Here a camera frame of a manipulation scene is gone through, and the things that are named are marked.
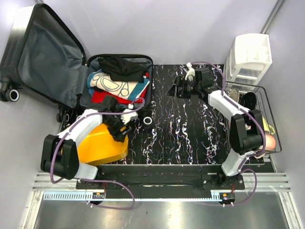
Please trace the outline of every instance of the gray wall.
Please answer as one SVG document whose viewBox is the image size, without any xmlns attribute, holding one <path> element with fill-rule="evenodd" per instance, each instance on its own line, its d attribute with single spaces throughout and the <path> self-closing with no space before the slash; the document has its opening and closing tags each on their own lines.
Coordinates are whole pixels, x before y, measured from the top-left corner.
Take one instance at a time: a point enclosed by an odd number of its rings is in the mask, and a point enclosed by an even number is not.
<svg viewBox="0 0 305 229">
<path fill-rule="evenodd" d="M 19 7 L 33 0 L 0 1 L 0 59 Z M 16 103 L 0 102 L 0 228 L 15 229 L 20 224 L 37 171 L 43 140 L 55 134 L 57 108 L 23 90 Z"/>
<path fill-rule="evenodd" d="M 302 221 L 305 222 L 305 2 L 287 1 L 270 29 L 273 63 L 260 82 L 267 90 L 283 150 L 275 155 L 286 172 Z"/>
<path fill-rule="evenodd" d="M 237 35 L 260 32 L 276 0 L 44 0 L 87 57 L 139 53 L 156 64 L 224 63 Z"/>
</svg>

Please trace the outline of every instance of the black marble surface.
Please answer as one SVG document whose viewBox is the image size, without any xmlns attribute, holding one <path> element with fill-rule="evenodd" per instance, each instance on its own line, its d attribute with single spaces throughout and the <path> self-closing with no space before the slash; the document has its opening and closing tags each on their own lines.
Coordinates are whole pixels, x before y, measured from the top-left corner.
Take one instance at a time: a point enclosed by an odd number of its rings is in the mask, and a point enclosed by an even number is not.
<svg viewBox="0 0 305 229">
<path fill-rule="evenodd" d="M 221 164 L 227 157 L 224 117 L 197 96 L 190 100 L 166 96 L 183 65 L 156 65 L 153 73 L 152 129 L 139 120 L 131 124 L 129 153 L 113 164 Z M 215 83 L 221 83 L 214 73 Z M 65 129 L 82 110 L 73 111 Z"/>
</svg>

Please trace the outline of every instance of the suitcase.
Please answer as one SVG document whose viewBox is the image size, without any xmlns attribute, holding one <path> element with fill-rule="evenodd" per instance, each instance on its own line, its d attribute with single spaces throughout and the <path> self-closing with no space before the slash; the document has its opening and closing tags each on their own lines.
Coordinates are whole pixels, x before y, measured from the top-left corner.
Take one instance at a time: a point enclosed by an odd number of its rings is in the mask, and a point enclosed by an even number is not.
<svg viewBox="0 0 305 229">
<path fill-rule="evenodd" d="M 48 5 L 20 8 L 0 63 L 0 100 L 16 102 L 19 89 L 29 88 L 58 104 L 57 121 L 61 122 L 67 110 L 91 104 L 87 78 L 100 69 L 99 58 L 110 56 L 95 55 L 86 61 L 81 43 Z M 119 56 L 148 68 L 151 83 L 142 109 L 147 111 L 152 96 L 152 59 L 137 54 Z"/>
</svg>

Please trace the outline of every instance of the patterned towel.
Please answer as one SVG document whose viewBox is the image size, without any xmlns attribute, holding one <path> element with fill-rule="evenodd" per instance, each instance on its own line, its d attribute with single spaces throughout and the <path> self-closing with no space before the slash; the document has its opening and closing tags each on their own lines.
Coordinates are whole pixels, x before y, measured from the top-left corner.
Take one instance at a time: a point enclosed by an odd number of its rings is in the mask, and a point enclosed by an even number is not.
<svg viewBox="0 0 305 229">
<path fill-rule="evenodd" d="M 143 83 L 112 81 L 108 74 L 98 70 L 89 75 L 87 86 L 91 95 L 94 92 L 92 87 L 98 87 L 122 99 L 133 101 L 140 97 L 149 83 L 150 81 L 146 78 L 144 78 Z"/>
</svg>

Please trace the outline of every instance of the yellow bin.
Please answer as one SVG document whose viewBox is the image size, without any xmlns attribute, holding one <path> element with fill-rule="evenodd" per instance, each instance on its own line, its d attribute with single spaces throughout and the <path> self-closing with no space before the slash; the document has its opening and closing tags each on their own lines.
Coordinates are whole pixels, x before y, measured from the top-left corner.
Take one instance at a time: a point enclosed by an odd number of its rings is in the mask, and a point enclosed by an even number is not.
<svg viewBox="0 0 305 229">
<path fill-rule="evenodd" d="M 116 142 L 107 126 L 101 124 L 81 142 L 77 153 L 80 162 L 93 166 L 121 160 L 128 154 L 128 137 L 125 137 L 124 142 Z"/>
</svg>

